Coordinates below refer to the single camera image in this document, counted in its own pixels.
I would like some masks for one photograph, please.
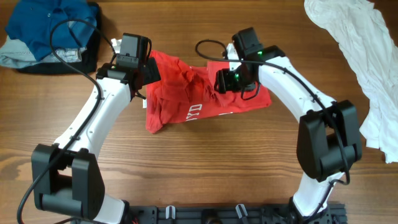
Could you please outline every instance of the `folded clothes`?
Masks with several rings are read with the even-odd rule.
[[[96,25],[96,7],[85,0],[23,0],[14,8],[6,32],[11,39],[23,41],[37,61],[51,54],[50,32],[65,19],[83,19]],[[85,47],[93,29],[82,22],[67,22],[53,33],[52,43],[57,48]]]
[[[86,47],[80,49],[57,49],[56,53],[66,62],[81,62],[81,53]],[[0,66],[9,68],[24,68],[38,63],[60,62],[53,54],[36,61],[29,48],[20,40],[11,40],[7,36],[6,43],[0,48]]]
[[[240,93],[219,94],[214,91],[216,73],[229,68],[228,62],[208,62],[207,67],[190,67],[177,57],[156,50],[152,51],[151,57],[156,59],[162,77],[161,81],[146,87],[146,129],[151,133],[167,123],[240,113],[271,104],[269,92],[263,86],[255,98],[247,101],[241,99]]]
[[[89,2],[91,8],[96,11],[96,27],[101,30],[101,10],[97,3]],[[97,67],[97,54],[100,47],[101,36],[99,33],[92,33],[87,45],[86,50],[81,53],[81,62],[70,62],[69,65],[79,69],[84,73],[95,72]],[[18,72],[31,73],[31,74],[69,74],[76,73],[74,70],[64,65],[63,63],[38,63],[36,65],[17,68]]]

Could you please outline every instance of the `black bracket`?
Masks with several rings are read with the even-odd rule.
[[[327,108],[343,141],[348,168],[362,157],[361,136],[355,106],[348,100]],[[300,118],[297,138],[297,159],[304,172],[319,182],[343,170],[343,159],[336,133],[326,135],[329,124],[323,111],[309,111]]]
[[[131,99],[142,86],[159,81],[160,73],[155,59],[147,58],[148,41],[144,36],[123,34],[116,64],[105,63],[97,70],[96,78],[113,78],[128,84]]]
[[[277,46],[264,48],[260,44],[256,32],[252,27],[239,31],[232,36],[236,53],[240,60],[255,62],[265,62],[275,57],[285,57],[285,53]],[[222,69],[216,74],[214,89],[219,93],[227,91],[241,92],[243,100],[250,100],[257,96],[260,90],[258,70],[261,64],[242,63],[238,68],[230,71],[228,68]],[[244,92],[256,90],[255,95],[244,98]]]
[[[32,153],[35,180],[60,152],[57,145],[37,145]],[[58,170],[72,168],[72,176]],[[58,164],[45,173],[34,189],[35,206],[39,210],[92,220],[100,212],[105,186],[94,154],[87,149],[67,151]]]

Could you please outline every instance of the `wire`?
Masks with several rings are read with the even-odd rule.
[[[148,42],[149,42],[149,51],[147,55],[147,61],[149,60],[150,53],[152,52],[152,41],[150,40],[150,38],[148,38]]]
[[[139,93],[138,92],[138,90],[136,91],[136,95],[135,95],[136,97],[139,97],[139,98],[141,98],[141,99],[143,99],[143,100],[146,100],[147,98],[146,97],[144,97],[141,93]]]
[[[114,54],[114,55],[112,55],[112,59],[111,59],[111,61],[110,61],[110,64],[112,65],[112,63],[113,63],[113,60],[116,58],[116,56],[117,56],[118,54]]]
[[[251,100],[251,99],[253,99],[254,97],[256,97],[258,94],[259,94],[259,92],[260,92],[260,83],[257,83],[257,90],[256,90],[256,93],[254,94],[254,95],[252,95],[252,96],[250,96],[249,98],[243,98],[243,95],[244,95],[244,90],[245,90],[245,88],[243,88],[243,90],[242,90],[242,92],[241,92],[241,99],[242,100]]]
[[[205,42],[215,43],[215,44],[218,44],[218,45],[222,46],[222,47],[224,48],[224,52],[222,52],[224,59],[222,59],[222,60],[227,60],[227,59],[226,59],[226,52],[227,52],[227,50],[226,50],[225,44],[223,44],[222,42],[220,42],[220,41],[218,41],[218,40],[206,39],[206,40],[201,40],[201,41],[199,41],[199,42],[197,43],[197,45],[195,46],[195,52],[196,52],[199,56],[201,56],[201,57],[203,57],[203,58],[205,58],[205,59],[208,59],[208,60],[220,59],[220,58],[212,58],[212,59],[211,59],[211,57],[207,57],[206,55],[203,55],[202,53],[200,53],[200,52],[198,51],[199,45],[201,45],[202,43],[205,43]]]
[[[91,28],[93,28],[97,33],[99,33],[102,38],[105,39],[105,41],[107,41],[107,43],[111,46],[112,50],[113,50],[113,54],[115,55],[115,51],[114,48],[112,46],[112,42],[110,42],[105,35],[99,30],[97,29],[97,27],[95,27],[94,25],[90,24],[89,22],[86,22],[82,19],[65,19],[63,21],[60,21],[57,25],[54,26],[54,28],[51,30],[50,33],[50,48],[51,48],[51,52],[54,54],[54,56],[60,61],[62,62],[64,65],[66,65],[67,67],[69,67],[70,69],[72,69],[73,71],[82,74],[84,77],[86,77],[87,79],[89,79],[89,81],[91,81],[92,83],[94,83],[94,86],[97,89],[98,92],[98,96],[96,98],[96,102],[95,105],[93,107],[93,109],[90,111],[89,115],[87,116],[87,118],[84,120],[84,122],[81,124],[81,126],[78,128],[78,130],[76,131],[76,133],[70,138],[69,142],[63,147],[63,149],[60,150],[60,152],[49,162],[49,164],[46,166],[46,168],[43,170],[43,172],[41,172],[37,178],[33,181],[33,183],[30,185],[30,187],[26,190],[25,195],[23,196],[21,203],[18,206],[18,210],[17,210],[17,221],[19,224],[23,224],[24,222],[22,221],[22,211],[24,209],[25,203],[27,198],[29,197],[30,193],[32,193],[32,191],[34,190],[34,188],[36,187],[36,185],[40,182],[40,179],[47,173],[47,171],[49,171],[49,169],[51,169],[57,162],[58,160],[63,156],[63,154],[68,150],[68,148],[75,142],[75,140],[79,137],[80,133],[83,131],[83,129],[85,128],[85,126],[88,124],[88,122],[90,121],[90,119],[93,117],[95,111],[97,110],[98,106],[100,105],[101,99],[102,99],[102,94],[101,94],[101,87],[98,85],[98,83],[96,82],[95,79],[91,78],[89,75],[85,74],[84,72],[80,71],[79,69],[76,69],[75,67],[69,65],[66,61],[64,61],[61,57],[59,57],[52,45],[52,36],[53,33],[55,31],[55,29],[57,27],[59,27],[60,25],[66,23],[66,22],[82,22],[88,26],[90,26]]]
[[[269,63],[269,62],[257,62],[257,61],[250,61],[250,60],[234,60],[234,59],[222,59],[222,58],[214,58],[214,57],[209,57],[207,55],[202,54],[198,48],[199,45],[201,43],[204,42],[213,42],[213,43],[217,43],[217,44],[221,44],[222,46],[225,46],[224,44],[222,44],[221,42],[217,41],[217,40],[201,40],[199,41],[196,46],[195,46],[195,52],[207,59],[207,60],[213,60],[213,61],[217,61],[217,62],[239,62],[239,63],[251,63],[251,64],[256,64],[256,65],[267,65],[270,67],[274,67],[277,68],[279,70],[282,70],[284,73],[289,74],[292,78],[294,78],[296,81],[298,81],[304,88],[305,90],[307,90],[309,92],[309,94],[311,95],[311,97],[318,103],[318,105],[321,107],[323,114],[326,116],[326,120],[328,121],[328,124],[331,126],[331,128],[335,131],[335,135],[337,138],[337,143],[340,149],[340,154],[341,154],[341,158],[343,159],[343,168],[344,168],[344,173],[346,174],[346,182],[339,180],[339,179],[335,179],[335,180],[331,180],[329,182],[330,186],[328,188],[328,190],[326,191],[325,195],[322,198],[322,202],[319,203],[317,209],[315,210],[315,212],[308,218],[306,218],[304,220],[304,224],[309,223],[319,212],[319,210],[322,208],[323,204],[326,202],[332,188],[334,187],[335,183],[339,183],[339,184],[343,184],[343,185],[348,185],[351,182],[351,177],[349,175],[349,169],[348,169],[348,162],[347,162],[347,156],[346,153],[344,151],[344,147],[343,147],[343,141],[341,140],[341,136],[340,136],[340,132],[337,128],[336,123],[334,122],[333,118],[330,116],[329,112],[327,111],[327,109],[325,108],[325,106],[323,105],[323,103],[319,100],[318,96],[316,94],[314,94],[314,92],[299,78],[297,77],[295,74],[293,74],[291,71],[289,71],[288,69],[281,67],[279,65],[273,64],[273,63]]]

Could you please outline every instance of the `wooden table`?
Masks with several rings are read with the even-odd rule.
[[[14,3],[0,4],[0,37]],[[231,41],[253,26],[264,45],[278,45],[295,68],[336,100],[349,99],[365,119],[363,95],[338,44],[307,17],[303,1],[102,2],[103,30],[152,39],[154,49],[205,66],[194,52],[202,39]],[[378,1],[398,39],[398,2]],[[213,51],[219,56],[219,50]],[[102,41],[98,66],[110,59]],[[73,121],[93,85],[79,75],[26,75],[0,68],[0,222],[15,223],[22,195],[32,182],[30,155],[38,143],[51,144]],[[106,139],[99,166],[107,193],[132,205],[200,206],[287,202],[298,189],[302,170],[295,147],[298,125],[275,95],[263,110],[166,125],[158,134],[145,129],[141,100],[125,109]],[[398,219],[398,164],[385,164],[377,149],[363,147],[351,169],[352,184],[338,185],[331,201],[346,204],[350,223],[395,223]],[[64,218],[36,210],[33,197],[26,223]]]

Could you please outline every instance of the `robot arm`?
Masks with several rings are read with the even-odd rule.
[[[76,141],[34,189],[38,209],[98,223],[124,223],[122,218],[127,217],[129,205],[105,194],[97,159],[105,137],[122,110],[143,85],[160,80],[154,58],[146,55],[148,42],[146,37],[124,34],[116,64],[106,63],[97,71],[102,99]],[[76,119],[52,146],[36,147],[32,153],[34,179],[87,118],[96,103],[97,91],[94,88]],[[66,167],[72,168],[71,177],[58,173]]]
[[[340,133],[344,139],[344,150],[348,155],[349,166],[361,158],[361,141],[356,110],[349,101],[337,103],[332,97],[325,95],[308,82],[290,63],[290,60],[276,46],[264,48],[257,40],[252,28],[242,30],[233,37],[234,44],[227,46],[227,56],[233,60],[252,60],[267,62],[286,68],[298,77],[335,115]],[[297,143],[297,157],[304,173],[300,187],[292,197],[291,203],[295,212],[302,217],[309,217],[322,204],[318,213],[327,208],[327,200],[331,194],[330,182],[340,179],[342,173],[342,158],[337,154],[338,146],[335,135],[326,135],[325,115],[320,105],[313,99],[309,92],[288,73],[268,65],[253,65],[239,62],[230,62],[229,72],[218,73],[218,84],[237,82],[232,91],[245,89],[250,82],[263,85],[283,102],[300,123]],[[238,79],[228,78],[239,74]]]

